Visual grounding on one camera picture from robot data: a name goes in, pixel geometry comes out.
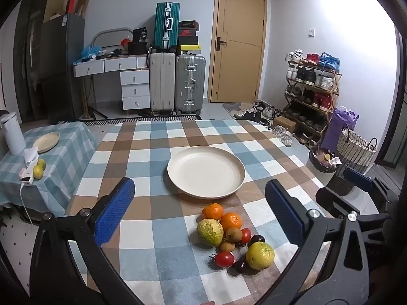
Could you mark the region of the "smooth yellow guava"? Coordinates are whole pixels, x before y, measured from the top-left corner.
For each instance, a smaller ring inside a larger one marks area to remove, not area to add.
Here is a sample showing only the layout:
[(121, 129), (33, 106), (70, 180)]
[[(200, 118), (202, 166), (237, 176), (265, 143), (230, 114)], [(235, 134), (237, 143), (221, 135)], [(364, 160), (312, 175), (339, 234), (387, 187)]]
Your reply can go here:
[(274, 262), (274, 250), (267, 243), (255, 242), (248, 248), (245, 261), (252, 269), (262, 271)]

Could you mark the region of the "dark plum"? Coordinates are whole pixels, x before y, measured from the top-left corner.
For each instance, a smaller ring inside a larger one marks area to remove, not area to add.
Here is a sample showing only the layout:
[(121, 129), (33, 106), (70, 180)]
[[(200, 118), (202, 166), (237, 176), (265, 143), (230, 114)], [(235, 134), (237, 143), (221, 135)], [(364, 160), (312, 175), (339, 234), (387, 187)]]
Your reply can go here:
[(247, 274), (250, 266), (245, 260), (238, 260), (232, 266), (231, 269), (238, 274)]
[(262, 235), (253, 235), (253, 237), (248, 242), (248, 248), (250, 248), (256, 242), (265, 242), (265, 238)]

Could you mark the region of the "dark plum front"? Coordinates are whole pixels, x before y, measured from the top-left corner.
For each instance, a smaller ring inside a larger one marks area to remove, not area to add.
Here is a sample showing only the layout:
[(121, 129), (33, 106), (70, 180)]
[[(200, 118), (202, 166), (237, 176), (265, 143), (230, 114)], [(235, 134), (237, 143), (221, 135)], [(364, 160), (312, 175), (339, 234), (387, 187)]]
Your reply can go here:
[(238, 274), (247, 274), (250, 266), (245, 260), (238, 260), (232, 266), (231, 269)]

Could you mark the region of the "red tomato back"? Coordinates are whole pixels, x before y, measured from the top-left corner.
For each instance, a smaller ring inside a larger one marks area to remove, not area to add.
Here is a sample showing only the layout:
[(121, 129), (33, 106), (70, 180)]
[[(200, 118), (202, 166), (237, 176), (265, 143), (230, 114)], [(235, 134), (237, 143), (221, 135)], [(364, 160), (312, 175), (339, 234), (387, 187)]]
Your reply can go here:
[(249, 228), (243, 228), (241, 230), (241, 234), (242, 234), (242, 236), (241, 236), (240, 243), (242, 245), (248, 244), (250, 239), (251, 239), (251, 231), (250, 231), (250, 229)]

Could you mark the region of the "red tomato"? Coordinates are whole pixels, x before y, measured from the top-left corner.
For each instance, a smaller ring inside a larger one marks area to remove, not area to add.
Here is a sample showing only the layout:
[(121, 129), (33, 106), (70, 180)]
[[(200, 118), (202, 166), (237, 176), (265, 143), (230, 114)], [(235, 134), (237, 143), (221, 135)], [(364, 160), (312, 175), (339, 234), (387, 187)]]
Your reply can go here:
[(228, 268), (235, 262), (234, 255), (226, 251), (218, 252), (210, 256), (210, 258), (219, 268)]
[(243, 228), (241, 230), (241, 234), (242, 234), (242, 236), (241, 236), (240, 243), (242, 245), (248, 244), (250, 239), (251, 239), (251, 231), (250, 231), (250, 229), (249, 228)]

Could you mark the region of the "brown kiwi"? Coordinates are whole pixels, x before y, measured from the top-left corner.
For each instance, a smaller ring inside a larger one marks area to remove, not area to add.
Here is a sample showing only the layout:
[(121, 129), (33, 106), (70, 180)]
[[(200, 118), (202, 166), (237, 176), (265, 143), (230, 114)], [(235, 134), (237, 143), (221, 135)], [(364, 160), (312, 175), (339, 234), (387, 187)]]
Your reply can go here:
[(231, 253), (231, 252), (234, 251), (234, 249), (235, 249), (235, 243), (232, 243), (232, 242), (223, 241), (223, 242), (219, 245), (219, 251), (220, 251), (220, 252)]
[(243, 233), (240, 228), (231, 227), (226, 230), (225, 237), (228, 242), (239, 243), (243, 237)]

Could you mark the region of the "red tomato front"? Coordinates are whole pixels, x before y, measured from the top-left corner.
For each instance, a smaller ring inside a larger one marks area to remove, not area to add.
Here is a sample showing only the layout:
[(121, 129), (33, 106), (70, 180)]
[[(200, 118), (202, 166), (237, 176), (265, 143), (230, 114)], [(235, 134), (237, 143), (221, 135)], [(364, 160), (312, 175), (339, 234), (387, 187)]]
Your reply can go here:
[(210, 258), (219, 268), (228, 268), (235, 262), (234, 255), (226, 251), (218, 252), (210, 256)]

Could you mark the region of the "orange mandarin front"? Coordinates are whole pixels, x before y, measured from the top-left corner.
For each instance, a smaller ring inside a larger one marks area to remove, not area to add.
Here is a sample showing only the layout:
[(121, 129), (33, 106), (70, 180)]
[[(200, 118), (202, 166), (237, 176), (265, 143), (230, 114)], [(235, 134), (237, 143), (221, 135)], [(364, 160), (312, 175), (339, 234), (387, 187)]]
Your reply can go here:
[(242, 219), (239, 214), (234, 212), (226, 213), (220, 219), (220, 223), (224, 231), (229, 230), (229, 228), (238, 228), (242, 227)]

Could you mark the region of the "orange mandarin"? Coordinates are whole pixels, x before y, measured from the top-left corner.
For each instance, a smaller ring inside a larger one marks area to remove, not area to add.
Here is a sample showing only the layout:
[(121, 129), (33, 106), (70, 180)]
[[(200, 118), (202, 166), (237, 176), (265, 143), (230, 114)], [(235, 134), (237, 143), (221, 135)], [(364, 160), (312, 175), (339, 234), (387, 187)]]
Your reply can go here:
[(220, 220), (224, 215), (224, 208), (218, 203), (212, 203), (204, 207), (201, 214), (205, 219)]
[(239, 214), (234, 212), (226, 213), (220, 219), (220, 223), (224, 231), (229, 230), (229, 228), (238, 228), (242, 227), (242, 219)]

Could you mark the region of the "wrinkled green guava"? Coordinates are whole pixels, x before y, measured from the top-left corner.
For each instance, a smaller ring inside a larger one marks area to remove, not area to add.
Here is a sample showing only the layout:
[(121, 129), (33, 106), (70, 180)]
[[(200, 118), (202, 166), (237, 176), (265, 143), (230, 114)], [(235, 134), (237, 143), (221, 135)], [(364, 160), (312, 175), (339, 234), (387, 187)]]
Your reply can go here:
[(197, 234), (204, 244), (218, 247), (224, 238), (224, 229), (219, 221), (208, 218), (198, 223)]

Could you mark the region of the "orange mandarin back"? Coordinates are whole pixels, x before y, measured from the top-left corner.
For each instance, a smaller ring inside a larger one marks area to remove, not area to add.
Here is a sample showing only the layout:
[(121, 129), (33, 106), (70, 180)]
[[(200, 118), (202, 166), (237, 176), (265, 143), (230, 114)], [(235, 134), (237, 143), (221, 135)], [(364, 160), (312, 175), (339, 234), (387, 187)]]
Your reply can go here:
[(224, 208), (218, 203), (212, 203), (204, 207), (201, 214), (205, 219), (220, 220), (224, 215)]

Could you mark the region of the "green lime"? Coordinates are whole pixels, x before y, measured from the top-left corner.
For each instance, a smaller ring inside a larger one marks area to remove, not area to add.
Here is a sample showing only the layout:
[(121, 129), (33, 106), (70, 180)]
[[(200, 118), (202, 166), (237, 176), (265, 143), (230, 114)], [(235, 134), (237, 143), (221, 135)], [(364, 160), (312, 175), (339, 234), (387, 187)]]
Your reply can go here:
[(43, 169), (42, 166), (35, 165), (32, 169), (32, 175), (35, 180), (40, 180), (43, 177)]
[(37, 165), (40, 166), (43, 170), (46, 169), (46, 162), (45, 162), (44, 159), (39, 159), (39, 160), (37, 161)]

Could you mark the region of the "white pink charger device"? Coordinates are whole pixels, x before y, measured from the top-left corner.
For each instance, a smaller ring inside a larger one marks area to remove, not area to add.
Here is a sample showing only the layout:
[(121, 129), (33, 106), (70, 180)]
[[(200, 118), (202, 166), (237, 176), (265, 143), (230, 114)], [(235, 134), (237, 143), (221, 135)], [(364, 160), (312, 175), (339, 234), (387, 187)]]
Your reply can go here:
[(24, 186), (30, 187), (34, 181), (32, 169), (23, 168), (19, 172), (19, 179)]

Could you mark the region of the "wooden shoe rack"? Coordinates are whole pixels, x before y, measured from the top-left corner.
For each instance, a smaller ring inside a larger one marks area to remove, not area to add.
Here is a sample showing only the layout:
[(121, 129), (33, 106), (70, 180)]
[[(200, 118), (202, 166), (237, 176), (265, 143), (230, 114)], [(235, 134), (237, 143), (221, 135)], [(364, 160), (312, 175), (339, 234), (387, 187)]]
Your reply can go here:
[(339, 98), (342, 75), (334, 69), (289, 61), (282, 116), (295, 123), (295, 137), (311, 146), (322, 143)]

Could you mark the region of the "teal suitcase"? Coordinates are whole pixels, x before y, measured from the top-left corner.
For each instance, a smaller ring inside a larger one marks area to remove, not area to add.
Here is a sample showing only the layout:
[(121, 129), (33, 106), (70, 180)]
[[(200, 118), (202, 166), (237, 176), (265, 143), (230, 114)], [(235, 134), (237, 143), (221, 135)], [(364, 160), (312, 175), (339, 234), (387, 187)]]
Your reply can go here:
[(157, 4), (154, 22), (153, 47), (158, 50), (175, 52), (178, 46), (180, 3), (161, 2)]

